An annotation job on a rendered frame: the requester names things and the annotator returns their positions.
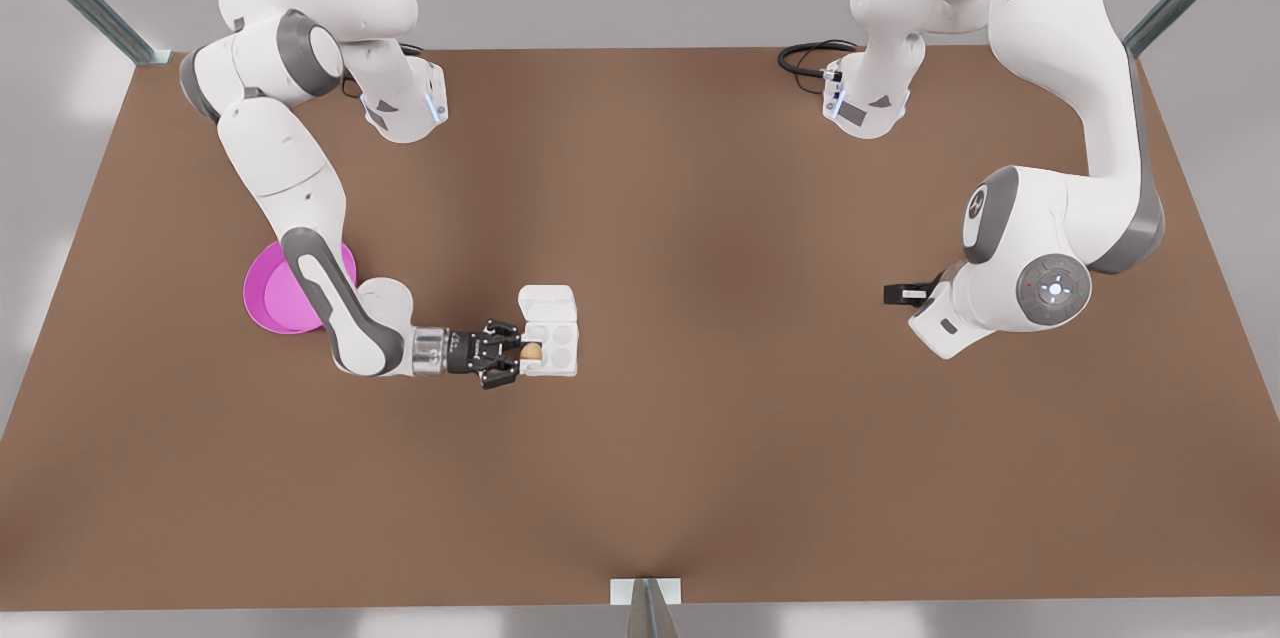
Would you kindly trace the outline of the white egg box lid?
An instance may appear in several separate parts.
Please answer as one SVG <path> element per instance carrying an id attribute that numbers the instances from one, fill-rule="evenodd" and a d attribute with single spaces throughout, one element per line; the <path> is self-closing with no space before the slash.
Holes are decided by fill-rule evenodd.
<path id="1" fill-rule="evenodd" d="M 567 284 L 526 284 L 517 301 L 527 324 L 575 323 L 579 319 L 573 291 Z"/>

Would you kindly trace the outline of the silver frame post with foot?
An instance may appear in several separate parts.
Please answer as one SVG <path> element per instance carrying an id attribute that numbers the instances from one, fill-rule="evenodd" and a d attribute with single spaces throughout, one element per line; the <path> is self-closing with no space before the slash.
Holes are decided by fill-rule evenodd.
<path id="1" fill-rule="evenodd" d="M 611 605 L 628 606 L 626 638 L 678 638 L 669 606 L 681 603 L 680 578 L 611 579 Z"/>

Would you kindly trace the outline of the pink plate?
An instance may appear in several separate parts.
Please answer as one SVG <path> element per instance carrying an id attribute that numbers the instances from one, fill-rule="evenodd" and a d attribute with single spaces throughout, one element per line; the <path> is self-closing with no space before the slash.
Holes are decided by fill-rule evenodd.
<path id="1" fill-rule="evenodd" d="M 266 246 L 250 265 L 242 299 L 250 318 L 265 331 L 301 334 L 323 328 L 278 242 Z"/>

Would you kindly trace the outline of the white egg box base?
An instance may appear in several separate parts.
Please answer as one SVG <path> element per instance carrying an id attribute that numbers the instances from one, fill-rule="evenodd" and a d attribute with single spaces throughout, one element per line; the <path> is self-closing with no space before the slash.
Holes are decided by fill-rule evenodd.
<path id="1" fill-rule="evenodd" d="M 577 375 L 579 338 L 577 322 L 529 322 L 524 329 L 522 341 L 526 345 L 539 345 L 541 357 L 535 361 L 521 355 L 521 375 Z"/>

